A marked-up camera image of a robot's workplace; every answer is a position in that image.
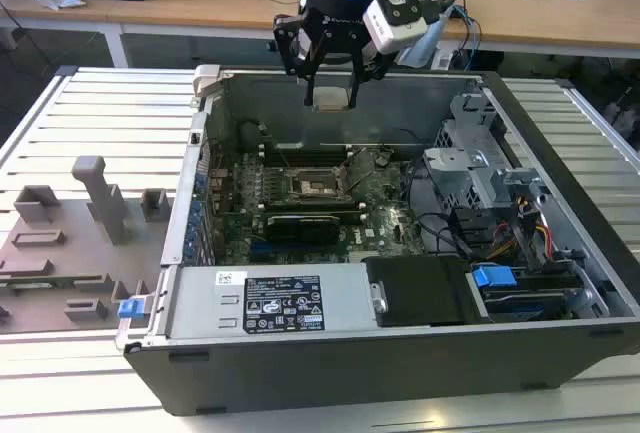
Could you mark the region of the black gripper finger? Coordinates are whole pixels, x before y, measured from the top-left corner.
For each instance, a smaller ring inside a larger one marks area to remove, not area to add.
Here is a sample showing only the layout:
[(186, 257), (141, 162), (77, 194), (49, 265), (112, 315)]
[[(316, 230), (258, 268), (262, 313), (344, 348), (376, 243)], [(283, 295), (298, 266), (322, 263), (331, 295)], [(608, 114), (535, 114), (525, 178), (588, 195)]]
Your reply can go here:
[(380, 53), (373, 42), (357, 47), (351, 54), (352, 73), (348, 88), (348, 105), (355, 106), (360, 85), (372, 79), (381, 80), (391, 66), (391, 55)]
[(277, 49), (286, 73), (307, 82), (304, 105), (312, 106), (315, 77), (322, 60), (325, 58), (325, 33), (320, 30), (319, 41), (311, 42), (310, 47), (300, 59), (299, 33), (307, 33), (306, 27), (313, 25), (313, 15), (301, 13), (295, 16), (277, 15), (274, 18), (273, 33)]

